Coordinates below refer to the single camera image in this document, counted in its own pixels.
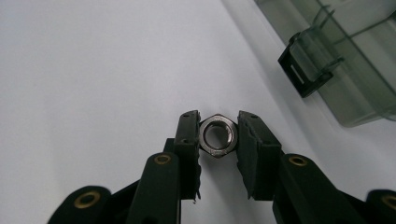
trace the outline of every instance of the white surface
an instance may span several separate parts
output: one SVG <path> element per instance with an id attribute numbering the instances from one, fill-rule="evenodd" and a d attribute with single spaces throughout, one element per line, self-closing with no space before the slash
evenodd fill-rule
<path id="1" fill-rule="evenodd" d="M 396 189 L 395 123 L 341 127 L 298 96 L 283 48 L 252 0 L 1 1 L 0 223 L 44 223 L 75 189 L 134 182 L 192 109 L 261 116 L 360 199 Z M 234 153 L 201 154 L 202 200 L 183 202 L 182 223 L 275 223 Z"/>

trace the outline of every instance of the plastic container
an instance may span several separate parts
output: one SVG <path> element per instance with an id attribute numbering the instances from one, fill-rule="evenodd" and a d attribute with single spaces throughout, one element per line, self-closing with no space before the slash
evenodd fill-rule
<path id="1" fill-rule="evenodd" d="M 295 55 L 315 52 L 312 58 L 334 58 L 334 55 L 343 58 L 332 71 L 333 77 L 318 89 L 342 125 L 354 127 L 382 118 L 396 120 L 396 1 L 257 0 L 256 3 L 285 44 L 302 31 L 315 31 L 307 35 L 313 41 L 325 36 L 325 46 L 309 45 L 311 49 L 296 46 Z M 332 54 L 326 55 L 329 49 Z"/>

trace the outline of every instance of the silver nut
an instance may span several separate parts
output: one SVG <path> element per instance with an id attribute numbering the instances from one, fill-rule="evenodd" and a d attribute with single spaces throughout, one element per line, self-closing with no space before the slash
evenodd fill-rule
<path id="1" fill-rule="evenodd" d="M 220 158 L 232 152 L 237 141 L 238 133 L 234 123 L 221 114 L 204 120 L 200 126 L 201 148 L 213 157 Z"/>

